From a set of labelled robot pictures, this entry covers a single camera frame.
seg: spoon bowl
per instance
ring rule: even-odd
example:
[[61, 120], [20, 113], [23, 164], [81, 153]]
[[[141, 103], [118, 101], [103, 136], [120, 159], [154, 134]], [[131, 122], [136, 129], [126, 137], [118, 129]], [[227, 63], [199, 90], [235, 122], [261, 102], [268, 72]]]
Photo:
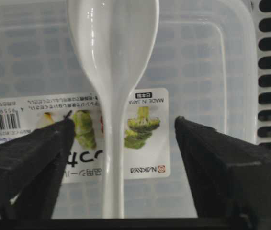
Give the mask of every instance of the spoon bowl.
[[124, 120], [155, 43], [158, 0], [68, 0], [68, 22], [79, 63], [102, 110], [103, 217], [124, 217]]

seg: nakaya logo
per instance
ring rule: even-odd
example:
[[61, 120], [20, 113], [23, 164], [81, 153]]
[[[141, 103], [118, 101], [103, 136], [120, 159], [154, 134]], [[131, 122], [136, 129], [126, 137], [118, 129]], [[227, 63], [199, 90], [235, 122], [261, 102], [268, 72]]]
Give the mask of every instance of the nakaya logo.
[[165, 173], [166, 172], [165, 165], [159, 165], [158, 166], [158, 172], [159, 173]]
[[130, 168], [130, 173], [165, 173], [165, 171], [165, 165], [159, 165], [158, 167]]

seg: plastic spoon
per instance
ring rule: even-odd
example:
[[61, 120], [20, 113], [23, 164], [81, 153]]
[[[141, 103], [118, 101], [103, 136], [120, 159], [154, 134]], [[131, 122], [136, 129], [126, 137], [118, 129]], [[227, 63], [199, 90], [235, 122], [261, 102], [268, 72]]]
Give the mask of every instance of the plastic spoon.
[[68, 0], [75, 52], [102, 109], [104, 218], [124, 217], [123, 143], [127, 99], [147, 67], [158, 19], [158, 0]]

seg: spoon handle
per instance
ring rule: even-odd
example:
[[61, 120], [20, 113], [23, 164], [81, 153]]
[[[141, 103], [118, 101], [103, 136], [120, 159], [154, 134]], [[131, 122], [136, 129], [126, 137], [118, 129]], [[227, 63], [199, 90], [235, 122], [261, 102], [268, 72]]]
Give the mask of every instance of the spoon handle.
[[103, 160], [103, 218], [124, 218], [124, 112], [103, 112], [105, 154]]

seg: red logo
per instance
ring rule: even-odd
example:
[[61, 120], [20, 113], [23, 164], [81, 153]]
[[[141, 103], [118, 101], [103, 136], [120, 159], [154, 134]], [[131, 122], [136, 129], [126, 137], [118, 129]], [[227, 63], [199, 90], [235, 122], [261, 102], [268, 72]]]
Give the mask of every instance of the red logo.
[[166, 171], [165, 165], [159, 165], [158, 166], [158, 172], [159, 173], [165, 173], [165, 171]]

